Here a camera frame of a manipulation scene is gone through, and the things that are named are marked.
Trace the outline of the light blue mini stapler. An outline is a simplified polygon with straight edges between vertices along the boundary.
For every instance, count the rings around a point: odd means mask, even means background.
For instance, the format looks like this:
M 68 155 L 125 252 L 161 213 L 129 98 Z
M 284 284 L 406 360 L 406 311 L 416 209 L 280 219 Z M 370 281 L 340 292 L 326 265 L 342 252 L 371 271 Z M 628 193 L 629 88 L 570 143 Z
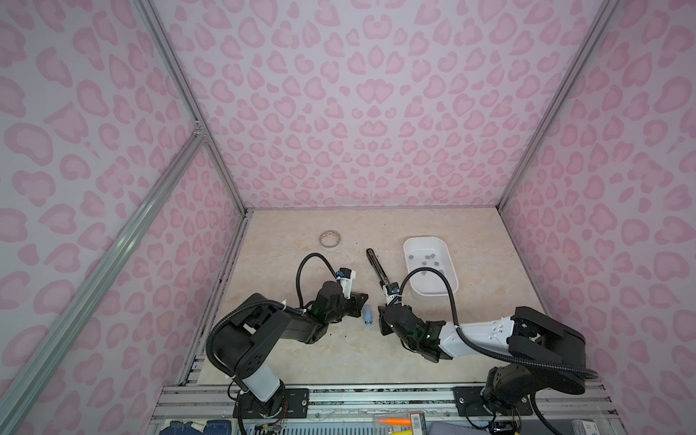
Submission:
M 372 313 L 371 306 L 369 306 L 369 304 L 366 304 L 362 308 L 362 319 L 364 319 L 364 323 L 367 326 L 369 326 L 370 324 L 373 323 L 373 313 Z

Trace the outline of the black stapler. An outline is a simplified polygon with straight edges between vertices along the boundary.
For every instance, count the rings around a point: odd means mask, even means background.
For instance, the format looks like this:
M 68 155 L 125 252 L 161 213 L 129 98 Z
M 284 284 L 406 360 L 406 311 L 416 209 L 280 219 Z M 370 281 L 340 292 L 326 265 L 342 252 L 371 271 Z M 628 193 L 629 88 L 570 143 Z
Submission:
M 380 286 L 381 287 L 389 286 L 389 284 L 391 284 L 391 280 L 389 279 L 388 275 L 384 271 L 382 264 L 380 263 L 377 255 L 375 254 L 375 252 L 372 248 L 366 249 L 366 257 L 367 257 L 370 265 L 373 267 L 373 269 L 378 277 L 378 280 L 380 282 Z

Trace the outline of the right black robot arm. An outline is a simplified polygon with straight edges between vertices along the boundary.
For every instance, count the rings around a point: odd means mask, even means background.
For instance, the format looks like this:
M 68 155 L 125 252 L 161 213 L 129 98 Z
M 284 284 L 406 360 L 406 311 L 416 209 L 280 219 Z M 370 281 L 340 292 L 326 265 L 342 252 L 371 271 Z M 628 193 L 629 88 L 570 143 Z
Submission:
M 380 306 L 378 313 L 383 335 L 396 335 L 406 350 L 431 363 L 470 355 L 502 362 L 489 370 L 480 391 L 460 400 L 460 415 L 469 404 L 483 415 L 523 413 L 534 393 L 582 395 L 585 383 L 598 378 L 587 368 L 585 337 L 528 306 L 510 317 L 470 324 L 423 321 L 405 304 Z

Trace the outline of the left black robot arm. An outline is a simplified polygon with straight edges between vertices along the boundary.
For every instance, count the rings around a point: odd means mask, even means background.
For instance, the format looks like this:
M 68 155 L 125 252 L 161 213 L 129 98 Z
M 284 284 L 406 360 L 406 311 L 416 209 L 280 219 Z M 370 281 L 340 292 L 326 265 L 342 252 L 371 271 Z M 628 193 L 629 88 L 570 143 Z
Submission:
M 364 293 L 346 295 L 327 281 L 308 308 L 293 308 L 255 293 L 225 315 L 208 334 L 208 361 L 239 387 L 233 417 L 275 421 L 306 418 L 307 389 L 288 389 L 266 363 L 281 340 L 315 344 L 329 326 L 346 317 L 359 318 L 369 300 Z

